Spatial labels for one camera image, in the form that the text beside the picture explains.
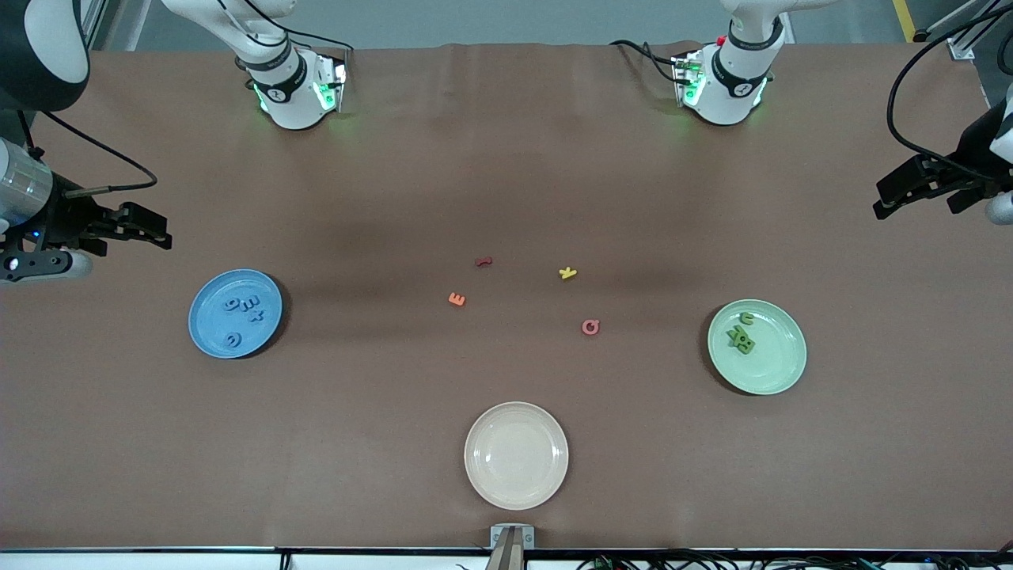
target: white plate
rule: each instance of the white plate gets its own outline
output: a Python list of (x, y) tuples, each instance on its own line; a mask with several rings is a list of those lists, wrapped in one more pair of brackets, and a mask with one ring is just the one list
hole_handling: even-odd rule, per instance
[(483, 499), (508, 510), (549, 500), (562, 485), (567, 465), (569, 449), (559, 422), (525, 402), (489, 408), (464, 443), (471, 485)]

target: yellow floor stripe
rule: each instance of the yellow floor stripe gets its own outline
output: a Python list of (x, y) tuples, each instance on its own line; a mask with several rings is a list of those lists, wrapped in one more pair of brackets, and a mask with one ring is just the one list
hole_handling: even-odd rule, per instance
[(897, 19), (901, 22), (901, 30), (904, 31), (904, 38), (911, 42), (915, 37), (915, 20), (911, 19), (911, 10), (908, 9), (906, 0), (893, 0), (893, 10), (897, 12)]

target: floor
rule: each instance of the floor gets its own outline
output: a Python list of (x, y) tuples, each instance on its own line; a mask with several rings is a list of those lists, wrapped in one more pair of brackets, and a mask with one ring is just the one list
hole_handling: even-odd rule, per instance
[[(98, 49), (227, 49), (201, 26), (170, 12), (161, 0), (105, 1), (112, 15), (96, 37)], [(916, 27), (927, 27), (962, 3), (907, 0)], [(898, 4), (904, 6), (905, 0), (840, 0), (816, 10), (793, 12), (794, 38), (803, 44), (904, 42)], [(453, 43), (607, 44), (618, 38), (652, 44), (710, 40), (727, 31), (727, 21), (717, 0), (301, 0), (285, 19), (290, 27), (363, 49)], [(1001, 22), (976, 48), (983, 88), (993, 102), (1005, 96), (1010, 84), (1010, 78), (999, 71), (995, 54), (1002, 36), (1013, 27), (1011, 22)], [(9, 112), (0, 112), (0, 134), (18, 139), (15, 126)]]

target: green plate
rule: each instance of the green plate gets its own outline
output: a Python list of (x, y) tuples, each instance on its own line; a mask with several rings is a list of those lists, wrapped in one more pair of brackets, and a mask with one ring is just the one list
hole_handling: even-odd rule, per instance
[[(753, 325), (741, 321), (744, 313), (753, 315)], [(756, 342), (749, 354), (727, 334), (736, 325)], [(780, 308), (757, 300), (735, 302), (717, 312), (707, 333), (707, 350), (724, 380), (750, 394), (782, 393), (805, 370), (805, 338), (798, 324)]]

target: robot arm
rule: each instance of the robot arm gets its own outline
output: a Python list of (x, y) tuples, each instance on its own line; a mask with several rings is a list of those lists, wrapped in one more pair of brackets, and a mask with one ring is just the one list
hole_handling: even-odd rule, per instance
[(88, 83), (79, 0), (0, 2), (0, 108), (62, 110)]
[(680, 103), (715, 125), (742, 121), (767, 86), (771, 63), (784, 45), (780, 15), (837, 0), (720, 0), (731, 13), (727, 37), (673, 63)]
[(1013, 86), (1000, 101), (960, 135), (956, 150), (946, 156), (985, 177), (972, 176), (926, 154), (916, 154), (876, 182), (879, 200), (873, 205), (880, 220), (902, 206), (950, 193), (950, 212), (959, 214), (991, 198), (986, 214), (999, 225), (1013, 224)]
[(344, 92), (344, 62), (309, 49), (296, 49), (288, 32), (266, 19), (291, 14), (295, 0), (162, 0), (162, 3), (232, 48), (253, 78), (260, 108), (278, 126), (306, 129), (338, 108)]
[[(79, 15), (78, 0), (0, 2), (0, 108), (60, 110), (80, 97), (89, 65)], [(82, 251), (104, 255), (104, 239), (171, 247), (165, 218), (130, 201), (99, 206), (31, 150), (0, 139), (0, 283), (87, 274)]]

